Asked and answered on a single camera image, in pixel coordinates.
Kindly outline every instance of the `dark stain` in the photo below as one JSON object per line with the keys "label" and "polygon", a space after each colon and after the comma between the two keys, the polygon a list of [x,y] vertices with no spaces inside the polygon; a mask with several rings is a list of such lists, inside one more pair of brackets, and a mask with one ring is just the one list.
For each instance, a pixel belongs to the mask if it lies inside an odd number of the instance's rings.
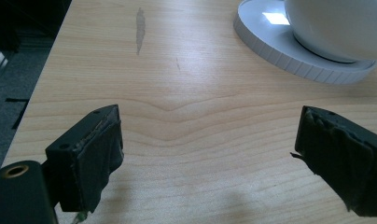
{"label": "dark stain", "polygon": [[180,64],[179,64],[179,61],[177,60],[177,58],[176,58],[176,66],[177,66],[177,69],[179,69],[179,72],[180,72]]}
{"label": "dark stain", "polygon": [[136,55],[139,55],[139,51],[142,48],[143,39],[145,38],[146,19],[143,15],[145,13],[142,8],[139,8],[136,14]]}

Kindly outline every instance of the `floor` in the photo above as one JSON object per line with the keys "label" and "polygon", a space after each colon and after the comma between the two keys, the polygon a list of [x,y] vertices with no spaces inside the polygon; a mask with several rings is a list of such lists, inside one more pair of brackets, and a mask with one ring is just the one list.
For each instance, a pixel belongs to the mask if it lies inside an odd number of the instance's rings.
{"label": "floor", "polygon": [[7,62],[0,66],[0,167],[53,44],[34,30],[19,31],[19,37],[18,52],[0,51]]}

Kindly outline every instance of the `black object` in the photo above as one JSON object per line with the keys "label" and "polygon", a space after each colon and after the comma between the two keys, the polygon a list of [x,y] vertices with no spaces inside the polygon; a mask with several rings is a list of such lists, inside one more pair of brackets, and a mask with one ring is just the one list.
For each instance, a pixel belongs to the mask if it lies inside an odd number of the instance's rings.
{"label": "black object", "polygon": [[35,28],[55,38],[71,0],[0,0],[0,49],[18,51],[17,28]]}
{"label": "black object", "polygon": [[377,217],[377,134],[333,112],[302,109],[296,151],[343,199],[348,211]]}
{"label": "black object", "polygon": [[92,111],[46,149],[47,160],[0,170],[0,223],[57,223],[53,207],[93,212],[123,161],[117,105]]}

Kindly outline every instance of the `wood grain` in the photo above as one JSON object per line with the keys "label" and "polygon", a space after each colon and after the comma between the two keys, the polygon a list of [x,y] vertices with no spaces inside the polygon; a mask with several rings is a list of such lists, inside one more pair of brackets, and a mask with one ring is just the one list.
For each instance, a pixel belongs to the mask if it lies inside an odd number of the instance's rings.
{"label": "wood grain", "polygon": [[44,161],[83,116],[119,104],[125,161],[86,223],[377,223],[289,155],[303,105],[377,133],[377,69],[349,86],[290,75],[235,34],[239,3],[74,0],[5,165]]}

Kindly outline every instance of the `white coaster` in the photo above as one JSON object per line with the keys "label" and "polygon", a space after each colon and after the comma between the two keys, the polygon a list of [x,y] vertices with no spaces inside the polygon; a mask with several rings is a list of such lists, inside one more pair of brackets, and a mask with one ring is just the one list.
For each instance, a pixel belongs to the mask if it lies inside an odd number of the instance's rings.
{"label": "white coaster", "polygon": [[294,37],[283,0],[245,0],[239,5],[234,29],[261,58],[289,73],[310,80],[349,84],[363,79],[376,61],[337,63],[303,47]]}

